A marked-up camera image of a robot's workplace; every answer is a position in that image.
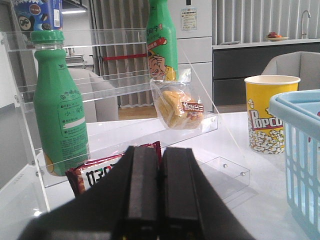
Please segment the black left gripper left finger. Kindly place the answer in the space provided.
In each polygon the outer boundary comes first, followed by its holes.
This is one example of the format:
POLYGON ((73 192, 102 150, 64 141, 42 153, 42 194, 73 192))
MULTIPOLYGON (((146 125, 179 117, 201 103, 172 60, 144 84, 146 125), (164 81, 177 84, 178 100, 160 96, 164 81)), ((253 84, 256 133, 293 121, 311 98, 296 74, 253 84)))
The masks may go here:
POLYGON ((20 240, 157 239, 155 149, 130 146, 98 183, 33 219, 20 240))

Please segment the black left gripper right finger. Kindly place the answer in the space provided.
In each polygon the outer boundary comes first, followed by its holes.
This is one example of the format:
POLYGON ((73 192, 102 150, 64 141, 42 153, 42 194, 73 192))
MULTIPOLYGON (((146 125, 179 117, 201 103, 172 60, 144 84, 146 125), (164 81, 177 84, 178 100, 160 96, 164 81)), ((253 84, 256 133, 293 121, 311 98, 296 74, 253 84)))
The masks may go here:
POLYGON ((200 169, 190 148, 168 147, 160 166, 161 240, 252 240, 200 169))

